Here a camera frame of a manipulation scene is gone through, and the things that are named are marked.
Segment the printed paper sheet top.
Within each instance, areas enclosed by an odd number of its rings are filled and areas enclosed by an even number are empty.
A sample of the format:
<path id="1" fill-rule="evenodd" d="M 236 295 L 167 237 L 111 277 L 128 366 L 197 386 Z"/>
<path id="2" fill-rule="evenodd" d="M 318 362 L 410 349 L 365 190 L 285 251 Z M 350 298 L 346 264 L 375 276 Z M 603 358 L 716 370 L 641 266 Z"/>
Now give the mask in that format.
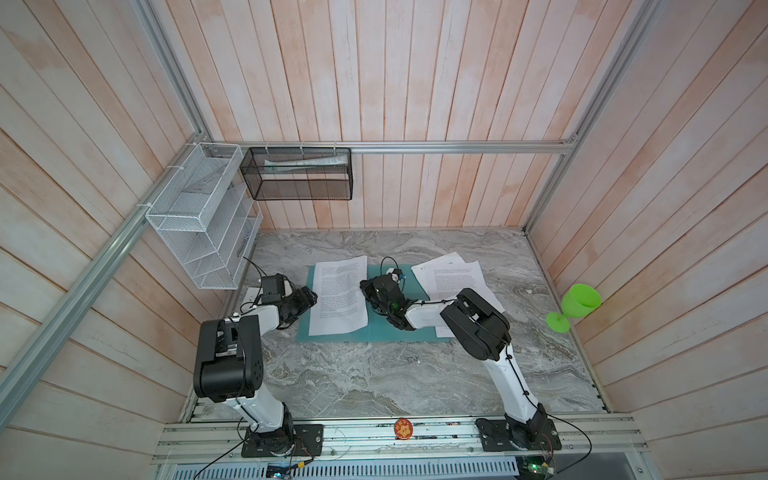
<path id="1" fill-rule="evenodd" d="M 367 303 L 360 288 L 367 279 L 368 257 L 319 262 L 311 290 L 317 303 L 310 309 L 310 337 L 348 334 L 368 325 Z"/>

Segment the printed paper sheet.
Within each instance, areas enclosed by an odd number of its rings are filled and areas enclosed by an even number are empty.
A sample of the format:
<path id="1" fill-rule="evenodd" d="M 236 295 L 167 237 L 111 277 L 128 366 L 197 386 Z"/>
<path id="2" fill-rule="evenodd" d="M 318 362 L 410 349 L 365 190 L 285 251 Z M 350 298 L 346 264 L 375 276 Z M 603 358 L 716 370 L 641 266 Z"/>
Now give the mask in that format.
<path id="1" fill-rule="evenodd" d="M 348 334 L 368 325 L 367 303 L 360 288 L 367 279 L 368 257 L 319 262 L 311 290 L 317 303 L 310 309 L 310 337 Z"/>
<path id="2" fill-rule="evenodd" d="M 470 288 L 484 298 L 500 313 L 505 308 L 496 295 L 486 285 L 480 264 L 475 261 L 444 267 L 432 267 L 427 270 L 427 282 L 422 289 L 431 301 L 454 298 L 462 289 Z"/>
<path id="3" fill-rule="evenodd" d="M 414 275 L 414 277 L 418 280 L 418 282 L 424 286 L 427 282 L 427 270 L 435 267 L 444 267 L 449 265 L 463 265 L 465 263 L 464 259 L 457 253 L 457 252 L 451 252 L 446 255 L 437 257 L 435 259 L 429 260 L 427 262 L 423 262 L 418 265 L 413 265 L 411 267 L 411 271 Z"/>

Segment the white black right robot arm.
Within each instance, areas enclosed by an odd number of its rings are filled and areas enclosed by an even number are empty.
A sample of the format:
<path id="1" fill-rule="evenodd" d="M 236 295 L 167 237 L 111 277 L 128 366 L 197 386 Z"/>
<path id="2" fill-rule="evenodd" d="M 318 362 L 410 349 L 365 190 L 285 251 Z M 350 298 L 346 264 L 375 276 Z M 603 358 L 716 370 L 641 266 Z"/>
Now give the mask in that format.
<path id="1" fill-rule="evenodd" d="M 511 347 L 510 323 L 477 291 L 464 288 L 445 300 L 412 300 L 400 288 L 402 271 L 360 282 L 374 312 L 395 328 L 414 331 L 442 321 L 471 357 L 481 361 L 496 386 L 504 407 L 502 420 L 475 421 L 485 452 L 560 450 L 555 423 L 529 390 Z"/>

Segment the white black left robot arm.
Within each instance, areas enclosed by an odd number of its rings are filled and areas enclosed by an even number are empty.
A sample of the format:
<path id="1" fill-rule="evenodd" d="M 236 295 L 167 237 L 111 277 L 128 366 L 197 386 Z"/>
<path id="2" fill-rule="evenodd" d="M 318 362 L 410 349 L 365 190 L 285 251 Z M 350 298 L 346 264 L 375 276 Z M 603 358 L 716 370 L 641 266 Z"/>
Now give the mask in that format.
<path id="1" fill-rule="evenodd" d="M 321 454 L 324 426 L 295 424 L 288 406 L 268 390 L 262 347 L 263 335 L 293 325 L 316 303 L 310 288 L 275 274 L 262 278 L 238 312 L 200 327 L 195 394 L 241 417 L 245 458 Z"/>

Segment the printed paper sheet middle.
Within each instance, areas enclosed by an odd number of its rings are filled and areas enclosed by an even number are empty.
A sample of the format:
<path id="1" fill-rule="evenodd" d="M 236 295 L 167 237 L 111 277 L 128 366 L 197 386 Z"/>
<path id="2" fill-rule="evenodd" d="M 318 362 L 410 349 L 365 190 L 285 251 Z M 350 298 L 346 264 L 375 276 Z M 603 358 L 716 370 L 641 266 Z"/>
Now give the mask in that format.
<path id="1" fill-rule="evenodd" d="M 422 289 L 431 301 L 454 298 L 462 289 L 470 288 L 484 298 L 500 313 L 505 308 L 496 295 L 486 285 L 480 264 L 475 261 L 444 267 L 432 267 L 427 270 L 427 282 Z"/>

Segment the printed paper sheet bottom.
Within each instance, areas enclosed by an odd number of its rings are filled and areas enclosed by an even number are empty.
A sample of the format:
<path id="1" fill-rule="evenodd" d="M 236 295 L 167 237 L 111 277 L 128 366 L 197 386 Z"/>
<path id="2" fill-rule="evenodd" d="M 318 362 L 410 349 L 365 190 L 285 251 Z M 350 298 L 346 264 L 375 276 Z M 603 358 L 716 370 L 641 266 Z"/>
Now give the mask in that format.
<path id="1" fill-rule="evenodd" d="M 444 267 L 449 265 L 463 265 L 465 263 L 464 259 L 457 253 L 457 252 L 451 252 L 446 255 L 437 257 L 435 259 L 429 260 L 427 262 L 423 262 L 418 265 L 413 265 L 411 267 L 411 271 L 414 275 L 414 277 L 418 280 L 418 282 L 424 286 L 427 282 L 427 270 L 435 267 Z"/>

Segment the red round sticker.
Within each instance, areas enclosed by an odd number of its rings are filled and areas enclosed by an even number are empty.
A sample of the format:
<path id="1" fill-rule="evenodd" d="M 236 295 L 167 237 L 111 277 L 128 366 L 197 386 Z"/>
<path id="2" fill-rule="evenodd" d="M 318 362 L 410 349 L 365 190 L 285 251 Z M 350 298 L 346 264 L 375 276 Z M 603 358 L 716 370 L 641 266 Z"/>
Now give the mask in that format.
<path id="1" fill-rule="evenodd" d="M 400 418 L 394 424 L 394 433 L 397 440 L 409 440 L 413 437 L 414 426 L 407 418 Z"/>

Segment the green plastic goblet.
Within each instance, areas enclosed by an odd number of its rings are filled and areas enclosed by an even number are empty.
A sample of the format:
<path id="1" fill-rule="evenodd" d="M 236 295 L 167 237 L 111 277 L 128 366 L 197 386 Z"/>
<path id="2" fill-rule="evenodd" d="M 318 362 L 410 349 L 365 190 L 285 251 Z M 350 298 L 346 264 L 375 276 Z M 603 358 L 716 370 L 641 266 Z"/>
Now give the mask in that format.
<path id="1" fill-rule="evenodd" d="M 557 333 L 567 333 L 572 319 L 581 319 L 602 305 L 600 293 L 586 284 L 575 284 L 561 301 L 561 312 L 552 312 L 546 316 L 547 326 Z"/>

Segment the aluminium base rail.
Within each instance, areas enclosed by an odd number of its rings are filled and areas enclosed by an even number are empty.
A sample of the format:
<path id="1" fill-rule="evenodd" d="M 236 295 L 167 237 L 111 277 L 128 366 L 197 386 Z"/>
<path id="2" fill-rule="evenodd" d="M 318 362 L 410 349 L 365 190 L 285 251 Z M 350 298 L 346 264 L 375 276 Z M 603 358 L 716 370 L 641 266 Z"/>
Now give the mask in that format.
<path id="1" fill-rule="evenodd" d="M 416 417 L 414 434 L 400 440 L 396 419 L 300 419 L 298 425 L 323 427 L 319 460 L 395 458 L 457 458 L 486 456 L 481 434 L 470 416 Z M 235 421 L 168 424 L 151 463 L 202 464 L 234 448 L 228 461 L 242 462 Z M 555 429 L 562 444 L 557 455 L 646 452 L 650 449 L 634 418 L 628 414 L 561 414 Z"/>

